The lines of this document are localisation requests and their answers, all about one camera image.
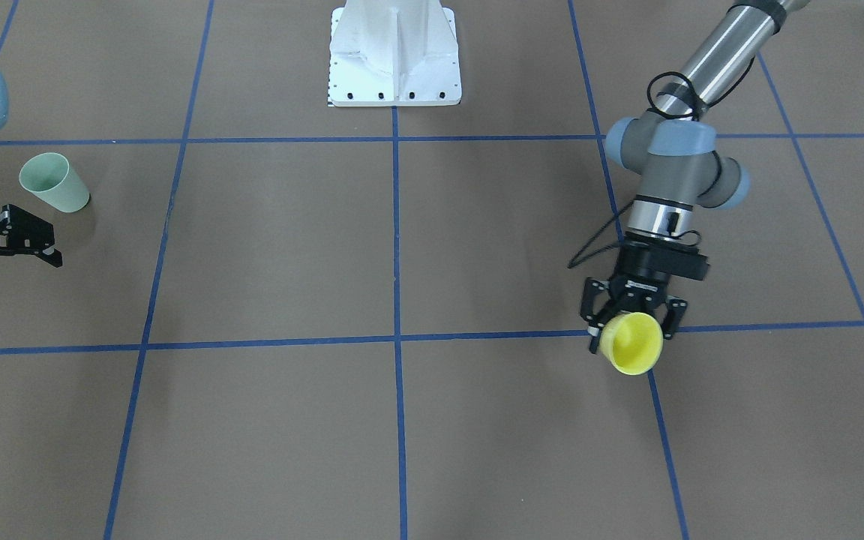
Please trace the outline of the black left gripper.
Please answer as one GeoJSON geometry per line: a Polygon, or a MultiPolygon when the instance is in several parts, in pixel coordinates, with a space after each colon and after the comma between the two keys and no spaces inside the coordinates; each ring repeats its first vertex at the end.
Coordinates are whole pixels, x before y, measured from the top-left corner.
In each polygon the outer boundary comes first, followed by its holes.
{"type": "Polygon", "coordinates": [[[709,259],[695,246],[657,238],[627,238],[580,259],[611,250],[617,250],[617,256],[609,279],[588,277],[583,284],[580,318],[587,324],[589,352],[599,352],[606,325],[620,312],[645,312],[655,317],[659,308],[665,308],[661,332],[666,341],[672,341],[689,302],[669,293],[670,281],[705,280],[709,259]]]}

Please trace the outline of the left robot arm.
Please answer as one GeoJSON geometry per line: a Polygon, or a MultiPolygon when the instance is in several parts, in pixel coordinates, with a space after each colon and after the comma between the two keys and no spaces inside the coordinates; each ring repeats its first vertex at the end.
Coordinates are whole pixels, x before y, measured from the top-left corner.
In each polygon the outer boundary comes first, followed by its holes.
{"type": "Polygon", "coordinates": [[[659,338],[674,338],[687,301],[672,296],[674,278],[702,281],[709,260],[692,229],[696,208],[729,209],[751,187],[747,170],[717,150],[717,133],[703,118],[744,80],[757,54],[777,35],[803,1],[734,1],[723,20],[679,70],[659,73],[658,91],[648,89],[647,109],[614,123],[604,138],[604,154],[637,174],[630,202],[610,218],[622,237],[607,246],[617,250],[607,280],[586,279],[580,318],[589,329],[591,353],[603,353],[605,329],[622,314],[655,316],[659,338]]]}

